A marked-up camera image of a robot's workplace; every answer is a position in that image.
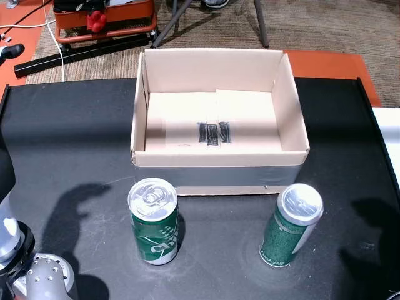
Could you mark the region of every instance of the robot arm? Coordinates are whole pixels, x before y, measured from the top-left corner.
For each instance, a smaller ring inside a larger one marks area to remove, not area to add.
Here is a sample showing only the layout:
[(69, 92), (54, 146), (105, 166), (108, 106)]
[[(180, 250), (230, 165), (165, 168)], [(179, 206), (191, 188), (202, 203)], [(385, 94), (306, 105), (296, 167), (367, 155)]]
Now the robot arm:
[(68, 262), (52, 254), (35, 255), (31, 230), (14, 217), (9, 194), (15, 183), (13, 163), (0, 131), (0, 300), (77, 299)]

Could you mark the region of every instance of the aluminum can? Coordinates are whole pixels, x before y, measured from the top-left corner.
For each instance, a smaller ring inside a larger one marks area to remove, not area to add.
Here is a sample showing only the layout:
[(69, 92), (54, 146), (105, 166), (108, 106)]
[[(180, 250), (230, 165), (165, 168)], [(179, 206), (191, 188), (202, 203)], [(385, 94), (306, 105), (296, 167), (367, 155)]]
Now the aluminum can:
[(160, 178), (137, 182), (128, 206), (140, 257), (149, 264), (166, 264), (178, 250), (178, 197), (174, 187)]
[(323, 215), (319, 193), (307, 184), (288, 186), (277, 199), (259, 247), (263, 261), (274, 267), (287, 266), (307, 241)]

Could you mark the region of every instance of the brown carpet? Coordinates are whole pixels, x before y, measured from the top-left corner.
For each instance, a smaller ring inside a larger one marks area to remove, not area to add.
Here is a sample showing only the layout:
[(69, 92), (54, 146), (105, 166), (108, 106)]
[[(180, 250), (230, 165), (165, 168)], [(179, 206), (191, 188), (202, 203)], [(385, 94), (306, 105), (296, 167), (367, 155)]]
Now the brown carpet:
[[(400, 107), (400, 17), (398, 0), (262, 0), (271, 49), (324, 50), (361, 54), (383, 106)], [(159, 27), (171, 17), (165, 0), (156, 0)], [(262, 48), (251, 0), (231, 0), (217, 11), (199, 2), (182, 16), (164, 48)], [(142, 48), (66, 65), (69, 81), (136, 76)], [(42, 32), (36, 58), (56, 53), (47, 31)], [(61, 80), (55, 67), (28, 77), (27, 84)]]

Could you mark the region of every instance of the orange floor mat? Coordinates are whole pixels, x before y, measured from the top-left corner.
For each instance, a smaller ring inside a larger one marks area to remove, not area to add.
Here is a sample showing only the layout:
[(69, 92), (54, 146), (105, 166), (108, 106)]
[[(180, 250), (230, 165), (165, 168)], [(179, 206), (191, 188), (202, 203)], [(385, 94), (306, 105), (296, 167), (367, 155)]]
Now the orange floor mat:
[[(41, 0), (21, 0), (18, 6), (11, 9), (8, 9), (6, 4), (0, 4), (0, 25), (14, 24), (40, 5), (43, 5)], [(51, 3), (47, 4), (46, 11), (49, 11), (50, 7)], [(19, 25), (37, 25), (44, 22), (43, 9), (39, 9), (27, 17), (23, 22), (19, 23)], [(32, 59), (43, 28), (45, 27), (30, 29), (13, 28), (6, 34), (7, 37), (12, 38), (11, 42), (6, 43), (0, 41), (0, 47), (15, 44), (23, 44), (25, 46), (25, 51), (19, 57), (7, 59), (0, 66), (0, 93), (3, 93), (4, 87), (7, 83), (12, 86), (25, 84), (26, 78), (18, 79), (15, 76), (14, 66)], [(0, 28), (0, 33), (4, 33), (6, 30), (7, 28)]]
[(372, 106), (382, 106), (363, 57), (357, 54), (327, 51), (286, 50), (296, 77), (361, 78)]

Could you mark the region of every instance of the black cable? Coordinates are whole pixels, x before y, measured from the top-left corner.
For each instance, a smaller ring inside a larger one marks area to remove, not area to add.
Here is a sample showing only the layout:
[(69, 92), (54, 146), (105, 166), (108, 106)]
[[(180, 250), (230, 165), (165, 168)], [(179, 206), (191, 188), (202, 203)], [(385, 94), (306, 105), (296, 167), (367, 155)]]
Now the black cable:
[[(51, 2), (52, 0), (47, 0), (44, 5), (47, 5)], [(14, 25), (18, 25), (19, 23), (21, 23), (23, 20), (25, 20), (27, 17), (29, 17), (31, 14), (33, 14), (34, 12), (38, 11), (39, 9), (43, 8), (43, 5), (38, 6), (37, 8), (35, 8), (33, 11), (31, 11), (29, 14), (25, 15), (24, 17), (22, 17), (22, 19), (20, 19), (19, 21), (17, 21)], [(9, 29), (7, 29), (4, 34), (7, 34), (13, 27), (10, 27)]]

